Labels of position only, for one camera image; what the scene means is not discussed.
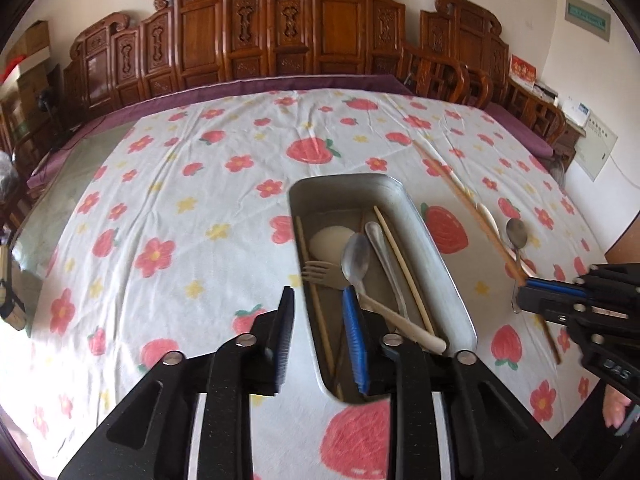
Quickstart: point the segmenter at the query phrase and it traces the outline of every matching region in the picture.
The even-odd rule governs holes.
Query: silver tray
[[[343,225],[359,231],[364,221],[377,221],[373,206],[377,205],[404,256],[418,291],[435,325],[436,334],[447,341],[445,355],[453,356],[460,350],[476,350],[478,338],[465,304],[447,270],[438,249],[404,187],[396,179],[384,174],[355,173],[306,178],[295,183],[289,191],[289,206],[293,218],[302,220],[306,244],[320,229],[329,225]],[[304,265],[300,240],[296,232],[300,266]],[[402,271],[392,254],[396,274],[401,282],[410,319],[424,326]],[[364,279],[367,293],[389,308],[398,311],[391,287],[373,250],[370,267]],[[342,329],[341,294],[338,290],[318,286],[321,310],[330,336],[334,358],[340,346]],[[308,284],[305,284],[306,309],[316,348],[316,357],[324,384],[334,391],[339,382],[345,400],[357,400],[354,394],[348,355],[345,364],[337,366],[338,380],[331,378],[326,368]]]

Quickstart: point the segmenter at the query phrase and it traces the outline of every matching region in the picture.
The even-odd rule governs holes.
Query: red flower print
[[[491,180],[491,179],[490,179],[490,178],[488,178],[488,177],[484,177],[484,178],[482,179],[482,183],[483,183],[485,186],[487,186],[489,189],[492,189],[492,190],[494,190],[494,191],[498,189],[498,183],[497,183],[495,180]]]
[[[409,126],[413,126],[414,128],[425,128],[427,130],[431,130],[431,123],[429,121],[425,121],[424,119],[414,115],[405,117],[404,122],[409,123]]]
[[[62,291],[62,296],[51,303],[51,321],[49,331],[52,334],[65,335],[66,328],[76,313],[76,306],[71,303],[71,289]]]
[[[133,180],[137,174],[138,172],[136,170],[127,171],[127,173],[122,176],[122,181],[129,182],[130,180]]]
[[[124,204],[118,204],[116,207],[113,207],[109,212],[109,220],[117,220],[122,216],[122,214],[127,210],[127,206]]]
[[[566,277],[564,276],[564,270],[558,264],[554,264],[554,279],[558,282],[564,282]]]
[[[104,175],[105,171],[107,171],[107,167],[106,166],[101,166],[100,168],[98,168],[98,171],[96,171],[95,175],[94,175],[94,182],[96,180],[100,179],[100,177]]]
[[[71,399],[66,395],[60,395],[58,396],[58,400],[60,401],[60,411],[62,414],[71,418],[71,411],[74,408],[74,404],[71,402]]]
[[[262,184],[258,184],[255,189],[260,191],[262,198],[282,193],[282,182],[279,180],[265,180]]]
[[[398,144],[402,144],[403,146],[408,146],[409,144],[411,144],[411,138],[400,132],[391,132],[390,134],[386,134],[385,137],[386,140],[397,142]]]
[[[478,139],[482,140],[482,142],[486,142],[489,146],[494,145],[494,140],[485,134],[478,134]]]
[[[291,106],[295,102],[296,100],[293,97],[281,97],[280,99],[276,99],[273,104],[280,106]]]
[[[584,266],[580,256],[574,258],[574,269],[578,273],[578,276],[582,276],[587,273],[587,268]]]
[[[540,386],[533,390],[529,397],[529,402],[533,408],[533,418],[538,422],[551,420],[554,416],[554,401],[556,400],[556,390],[549,387],[549,381],[542,381]]]
[[[145,135],[144,137],[142,137],[142,139],[137,140],[136,142],[132,142],[129,145],[129,151],[127,151],[127,153],[133,153],[133,152],[141,152],[142,150],[144,150],[149,144],[151,144],[151,142],[154,140],[153,137]]]
[[[562,204],[562,207],[564,207],[564,209],[566,209],[566,211],[570,214],[573,215],[575,214],[574,211],[574,206],[572,206],[571,204],[569,204],[568,200],[563,198],[560,203]]]
[[[522,358],[522,343],[511,325],[505,325],[495,333],[491,353],[497,367],[507,364],[512,370],[518,369],[518,361]]]
[[[250,168],[254,162],[251,160],[251,155],[232,156],[228,163],[225,164],[231,173],[237,173],[244,168]]]
[[[371,171],[386,171],[386,160],[384,158],[376,158],[372,156],[369,160],[365,160]]]
[[[584,400],[589,396],[589,380],[586,377],[580,378],[580,384],[578,384],[578,394],[580,400]]]
[[[422,160],[422,163],[427,167],[427,174],[431,176],[440,176],[440,173],[428,158],[424,158]],[[451,173],[453,171],[450,166],[447,166],[446,164],[442,164],[439,160],[436,160],[435,163],[447,173]]]
[[[171,240],[161,242],[160,238],[151,238],[146,243],[145,250],[136,258],[134,267],[142,271],[143,278],[150,278],[156,270],[166,269],[171,265],[175,243]]]
[[[83,215],[86,215],[91,208],[96,205],[98,202],[100,202],[100,192],[96,191],[95,193],[91,193],[89,195],[87,195],[87,197],[84,199],[84,202],[82,202],[82,205],[78,208],[78,213],[82,213]]]
[[[290,216],[274,216],[269,225],[275,229],[271,241],[275,244],[285,244],[293,240],[293,222]]]
[[[566,354],[566,351],[569,349],[569,346],[571,346],[571,342],[569,339],[569,334],[567,333],[565,327],[562,327],[560,329],[560,335],[556,339],[558,340],[558,344],[560,345],[562,352]]]
[[[222,130],[213,130],[211,132],[206,132],[200,136],[202,142],[204,142],[207,146],[215,144],[216,142],[220,142],[220,140],[225,138],[225,133]]]
[[[44,410],[39,406],[36,406],[35,416],[33,417],[33,425],[36,427],[36,430],[38,430],[42,434],[43,438],[47,437],[47,433],[49,433],[49,426],[44,420]]]
[[[460,115],[458,112],[452,112],[451,110],[444,110],[444,113],[447,117],[451,117],[452,119],[457,119],[457,120],[462,119],[462,115]]]
[[[347,478],[382,480],[389,446],[388,400],[348,406],[331,419],[320,444],[320,460]]]
[[[549,213],[546,212],[546,210],[544,209],[538,209],[537,207],[535,207],[533,209],[533,211],[536,212],[536,215],[538,215],[538,221],[547,229],[549,229],[550,231],[554,230],[554,221],[551,218],[551,216],[549,216]]]
[[[203,113],[200,114],[200,118],[201,119],[213,119],[214,117],[218,117],[220,115],[222,115],[223,113],[225,113],[224,110],[215,110],[215,109],[211,109],[211,110],[205,110]]]

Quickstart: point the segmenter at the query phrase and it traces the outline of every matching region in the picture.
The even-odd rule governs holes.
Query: spoon
[[[360,233],[351,235],[342,251],[340,259],[342,273],[358,294],[366,294],[362,280],[369,269],[370,252],[367,237]]]
[[[507,222],[507,238],[513,244],[513,250],[516,253],[516,267],[520,268],[520,250],[527,245],[527,227],[522,220],[511,218]],[[511,295],[511,307],[516,314],[521,313],[518,303],[515,301],[516,286],[513,285],[513,294]]]

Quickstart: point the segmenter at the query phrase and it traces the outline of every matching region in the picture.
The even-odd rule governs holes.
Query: chair armrest
[[[462,104],[469,94],[469,72],[451,57],[402,45],[396,77],[417,96]]]

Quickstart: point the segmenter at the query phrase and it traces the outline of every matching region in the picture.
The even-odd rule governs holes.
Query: strawberry print
[[[109,211],[109,220],[117,220],[124,214],[126,210],[127,206],[125,206],[123,203],[114,206],[113,208],[111,208],[111,211]]]
[[[149,341],[140,351],[138,370],[142,373],[147,373],[162,359],[164,354],[179,349],[178,343],[173,339],[154,339],[153,341]]]
[[[78,208],[78,213],[86,215],[91,208],[100,202],[100,192],[96,191],[86,196],[82,205]]]
[[[262,198],[268,198],[282,193],[282,182],[280,180],[265,180],[262,184],[258,184],[255,189],[260,191]]]
[[[580,384],[578,384],[578,395],[580,400],[584,400],[589,397],[589,380],[586,377],[580,378]]]
[[[97,327],[91,335],[87,337],[89,343],[89,352],[91,355],[100,356],[104,354],[107,346],[107,335],[104,333],[104,329]]]
[[[127,171],[127,173],[122,176],[122,181],[130,182],[137,174],[138,172],[136,170]]]
[[[482,142],[486,142],[489,146],[494,145],[494,140],[485,134],[478,134],[478,139],[482,140]]]
[[[411,144],[411,139],[400,132],[391,132],[390,134],[386,134],[385,137],[386,140],[397,142],[398,144],[402,144],[403,146],[408,146],[409,144]]]
[[[293,97],[281,97],[280,99],[276,99],[273,104],[280,106],[291,106],[295,102],[296,100]]]
[[[547,229],[549,229],[550,231],[554,230],[554,221],[551,218],[551,216],[549,216],[549,213],[546,212],[546,210],[544,209],[539,209],[537,207],[535,207],[533,209],[533,211],[536,212],[536,215],[538,215],[538,221]]]
[[[320,460],[332,471],[358,480],[386,477],[389,402],[348,406],[334,416],[320,444]]]
[[[495,333],[491,342],[491,354],[495,358],[496,367],[506,364],[511,370],[518,369],[518,362],[522,358],[522,343],[511,325],[505,325]]]
[[[529,403],[533,408],[533,418],[538,422],[551,420],[551,417],[554,416],[555,400],[556,390],[549,387],[549,381],[542,381],[529,397]]]
[[[262,308],[261,303],[258,303],[251,310],[238,310],[233,322],[231,323],[231,328],[234,330],[236,335],[251,332],[254,319],[265,312],[267,311]]]
[[[409,115],[407,117],[404,117],[403,119],[405,123],[408,123],[409,126],[413,126],[414,128],[424,128],[427,130],[431,130],[431,123],[429,121],[421,119],[420,117]]]
[[[349,108],[353,108],[354,110],[377,110],[378,105],[373,101],[369,101],[368,99],[358,99],[353,98],[345,101],[346,105]]]
[[[204,168],[204,165],[201,162],[192,162],[191,164],[187,164],[184,168],[182,168],[182,174],[184,176],[193,176],[202,168]]]
[[[111,250],[116,245],[115,236],[117,233],[117,229],[108,229],[98,236],[98,239],[95,241],[94,248],[91,250],[93,255],[98,258],[105,258],[109,256]]]
[[[213,119],[215,117],[219,117],[223,113],[225,113],[224,110],[215,110],[214,108],[212,108],[211,110],[206,110],[203,113],[201,113],[200,114],[200,118],[201,119]]]
[[[274,216],[269,225],[275,229],[271,241],[275,244],[285,244],[293,240],[293,222],[290,216]]]
[[[576,256],[574,259],[574,269],[575,272],[578,273],[578,276],[583,276],[587,273],[587,268],[584,266],[584,263],[582,262],[580,256]]]
[[[558,264],[554,264],[554,279],[558,282],[564,282],[566,277],[564,275],[564,270]]]
[[[569,339],[569,334],[567,333],[566,328],[564,326],[560,329],[560,335],[556,339],[558,340],[558,344],[562,349],[562,353],[566,354],[566,351],[571,346],[571,342]]]
[[[520,210],[514,206],[508,198],[500,197],[498,199],[498,207],[507,218],[520,219]]]
[[[493,191],[496,191],[498,189],[498,183],[495,180],[491,180],[487,176],[482,179],[482,183]]]
[[[439,160],[434,161],[438,166],[440,166],[447,173],[451,173],[453,170],[447,164],[442,164]],[[427,167],[427,174],[431,176],[440,176],[438,170],[434,167],[433,162],[431,162],[428,158],[424,158],[422,163]]]
[[[198,140],[204,142],[207,146],[220,142],[225,138],[225,133],[222,130],[212,130],[210,132],[203,133]]]
[[[386,160],[384,158],[372,156],[369,160],[365,160],[365,164],[369,166],[371,171],[386,171]]]
[[[458,219],[447,209],[426,204],[420,205],[424,223],[441,254],[453,254],[469,245],[465,229]]]
[[[71,303],[71,289],[66,288],[62,295],[51,303],[51,321],[49,331],[52,334],[65,335],[66,328],[76,314],[76,306]]]
[[[232,156],[228,163],[225,164],[225,168],[227,168],[231,173],[237,173],[238,171],[244,170],[244,168],[250,168],[254,165],[254,162],[251,159],[251,155],[241,155],[241,156]]]
[[[105,171],[107,171],[107,167],[106,166],[101,166],[100,168],[98,168],[98,171],[96,171],[95,174],[94,174],[94,182],[96,180],[100,180],[100,177],[104,175]]]
[[[151,238],[136,258],[134,267],[142,271],[143,278],[150,278],[157,270],[167,269],[171,265],[174,249],[175,242],[172,240],[161,242],[160,238]]]

